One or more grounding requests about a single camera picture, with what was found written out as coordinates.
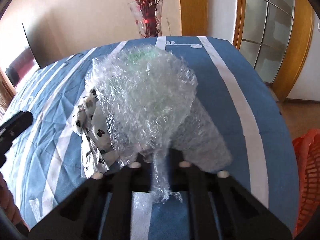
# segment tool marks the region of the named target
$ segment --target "beige wall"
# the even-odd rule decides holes
[[[320,19],[315,13],[312,40],[301,73],[287,98],[320,101]]]
[[[39,64],[117,41],[139,38],[132,0],[13,0],[0,20],[0,65],[17,46],[21,23]],[[180,0],[164,0],[163,35],[181,35]]]
[[[233,43],[237,0],[208,0],[208,35]]]

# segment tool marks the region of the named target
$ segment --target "orange laundry basket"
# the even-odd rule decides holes
[[[320,129],[311,129],[292,143],[298,164],[300,186],[299,216],[294,232],[296,236],[320,204]]]

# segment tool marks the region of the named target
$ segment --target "white cloth with paw prints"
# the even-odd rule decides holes
[[[97,172],[107,172],[118,154],[111,146],[106,117],[95,89],[90,90],[89,95],[73,110],[72,127],[82,137],[81,176],[90,178]]]

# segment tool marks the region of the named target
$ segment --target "bed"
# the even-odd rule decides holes
[[[197,97],[233,157],[226,170],[293,231],[299,181],[287,127],[247,60],[228,41],[211,37],[124,41],[72,55],[35,73],[4,117],[7,120],[19,110],[34,116],[33,125],[14,141],[1,169],[26,223],[33,227],[84,182],[81,137],[72,131],[71,113],[86,93],[84,78],[92,59],[141,44],[172,51],[194,69]],[[132,239],[188,238],[185,202],[174,198],[165,204],[149,202],[143,214],[133,213],[135,218],[140,229],[133,222]]]

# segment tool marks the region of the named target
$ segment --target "bubble wrap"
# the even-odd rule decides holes
[[[198,98],[173,134],[171,147],[182,151],[186,161],[206,172],[219,171],[232,161],[222,135]]]
[[[154,199],[167,199],[164,157],[170,137],[190,113],[195,99],[194,72],[171,53],[147,45],[94,61],[90,78],[122,163],[130,161],[130,154],[123,153],[132,145],[151,147]]]
[[[134,161],[137,149],[153,162],[154,202],[171,194],[164,158],[169,146],[204,171],[231,162],[222,136],[196,98],[193,70],[171,53],[147,45],[94,59],[85,84],[97,91],[120,166]]]

